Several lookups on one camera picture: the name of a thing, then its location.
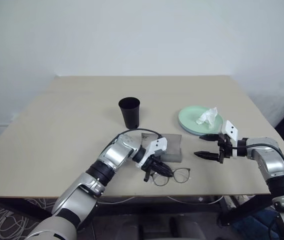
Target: tissue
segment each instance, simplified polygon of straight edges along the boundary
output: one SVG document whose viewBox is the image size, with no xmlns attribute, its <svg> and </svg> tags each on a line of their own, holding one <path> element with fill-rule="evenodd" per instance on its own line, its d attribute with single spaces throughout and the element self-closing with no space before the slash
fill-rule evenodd
<svg viewBox="0 0 284 240">
<path fill-rule="evenodd" d="M 214 127 L 214 121 L 216 119 L 216 116 L 218 115 L 218 109 L 210 108 L 209 110 L 202 113 L 202 115 L 196 120 L 197 124 L 203 124 L 208 123 L 208 128 L 212 129 Z"/>
</svg>

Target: black plastic cup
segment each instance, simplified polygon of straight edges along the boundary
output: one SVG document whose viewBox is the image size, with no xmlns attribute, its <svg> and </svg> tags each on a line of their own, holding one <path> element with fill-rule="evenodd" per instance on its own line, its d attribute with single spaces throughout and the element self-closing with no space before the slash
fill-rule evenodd
<svg viewBox="0 0 284 240">
<path fill-rule="evenodd" d="M 135 97 L 126 97 L 118 102 L 121 109 L 125 126 L 128 129 L 137 129 L 139 127 L 140 101 Z"/>
</svg>

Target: table leg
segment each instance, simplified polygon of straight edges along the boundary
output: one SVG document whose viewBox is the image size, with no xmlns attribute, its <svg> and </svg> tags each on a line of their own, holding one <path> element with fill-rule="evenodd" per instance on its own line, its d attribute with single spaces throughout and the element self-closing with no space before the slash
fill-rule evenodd
<svg viewBox="0 0 284 240">
<path fill-rule="evenodd" d="M 20 214 L 34 221 L 42 221 L 52 216 L 52 214 L 39 206 L 36 206 L 23 198 L 2 198 L 0 197 L 0 207 L 15 214 Z"/>
<path fill-rule="evenodd" d="M 234 208 L 227 213 L 222 213 L 219 220 L 222 226 L 228 226 L 271 205 L 272 197 L 270 194 L 256 195 L 239 207 Z"/>
</svg>

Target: green plate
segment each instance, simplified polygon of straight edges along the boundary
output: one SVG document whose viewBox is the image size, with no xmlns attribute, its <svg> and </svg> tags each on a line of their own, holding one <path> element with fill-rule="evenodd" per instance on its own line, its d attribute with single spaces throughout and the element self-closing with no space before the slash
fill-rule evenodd
<svg viewBox="0 0 284 240">
<path fill-rule="evenodd" d="M 209 129 L 209 124 L 206 122 L 203 124 L 197 124 L 196 122 L 207 110 L 209 110 L 209 108 L 204 106 L 185 107 L 178 114 L 178 122 L 185 131 L 194 135 L 217 134 L 221 131 L 223 124 L 223 118 L 219 114 L 215 118 L 214 127 L 212 129 Z"/>
</svg>

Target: table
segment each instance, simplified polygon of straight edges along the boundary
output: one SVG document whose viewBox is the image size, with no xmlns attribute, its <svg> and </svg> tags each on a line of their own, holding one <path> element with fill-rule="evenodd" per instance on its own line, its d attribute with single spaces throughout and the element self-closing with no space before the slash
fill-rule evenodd
<svg viewBox="0 0 284 240">
<path fill-rule="evenodd" d="M 55 78 L 0 136 L 0 197 L 60 196 L 126 129 L 118 106 L 124 97 L 140 99 L 141 128 L 182 135 L 182 163 L 169 165 L 191 168 L 190 179 L 183 187 L 174 181 L 158 187 L 143 182 L 144 172 L 128 161 L 105 196 L 269 193 L 255 161 L 237 157 L 219 164 L 198 158 L 193 152 L 218 153 L 217 143 L 178 123 L 186 106 L 217 107 L 239 138 L 270 137 L 284 153 L 284 141 L 229 76 L 65 76 Z"/>
</svg>

